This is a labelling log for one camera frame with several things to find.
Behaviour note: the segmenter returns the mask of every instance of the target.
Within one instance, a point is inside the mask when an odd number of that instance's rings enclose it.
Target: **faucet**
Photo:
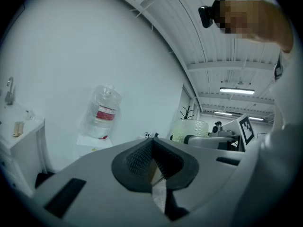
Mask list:
[[[6,86],[9,86],[10,85],[10,89],[9,91],[7,92],[6,96],[5,96],[5,102],[7,103],[7,105],[12,105],[13,104],[13,101],[14,101],[14,96],[13,96],[13,82],[14,82],[14,78],[13,77],[10,77]]]

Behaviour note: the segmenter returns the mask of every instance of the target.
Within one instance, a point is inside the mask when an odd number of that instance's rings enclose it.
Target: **sink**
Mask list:
[[[0,148],[10,154],[10,149],[25,136],[36,133],[44,125],[44,118],[36,115],[35,119],[26,120],[27,108],[14,102],[13,105],[0,104]],[[23,134],[13,137],[15,122],[23,121]]]

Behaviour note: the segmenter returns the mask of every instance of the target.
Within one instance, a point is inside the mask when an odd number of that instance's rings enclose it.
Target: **black panel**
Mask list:
[[[190,139],[192,136],[193,136],[193,135],[190,135],[190,134],[187,135],[187,136],[185,136],[183,143],[188,145],[189,139]]]
[[[229,159],[229,158],[225,158],[225,157],[218,157],[216,159],[216,161],[220,161],[229,165],[233,165],[233,166],[237,166],[240,161],[239,160],[234,160],[234,159]]]
[[[45,180],[50,178],[52,175],[54,175],[53,172],[47,172],[47,174],[38,173],[37,178],[36,178],[35,188],[39,187]]]
[[[185,208],[178,207],[173,193],[167,192],[164,213],[170,220],[174,221],[187,215],[189,211]]]
[[[219,142],[218,149],[227,150],[228,149],[228,142]]]
[[[86,181],[81,179],[71,179],[45,206],[45,209],[61,218],[71,203],[75,200],[85,183]]]

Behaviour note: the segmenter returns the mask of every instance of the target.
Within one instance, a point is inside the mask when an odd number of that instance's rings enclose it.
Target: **plastic water bottle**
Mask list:
[[[93,92],[84,123],[85,134],[106,139],[122,97],[112,85],[97,86]]]

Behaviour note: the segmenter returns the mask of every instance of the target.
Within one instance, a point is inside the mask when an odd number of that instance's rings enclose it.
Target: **fluorescent light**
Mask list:
[[[232,116],[231,113],[223,113],[223,112],[215,112],[215,114],[222,114],[222,115],[228,115],[228,116]]]
[[[230,87],[221,87],[220,92],[223,93],[244,93],[244,94],[254,94],[255,90],[250,89],[241,89],[241,88],[230,88]]]
[[[258,121],[263,121],[264,120],[264,119],[260,119],[260,118],[254,118],[254,117],[249,117],[249,119],[258,120]]]

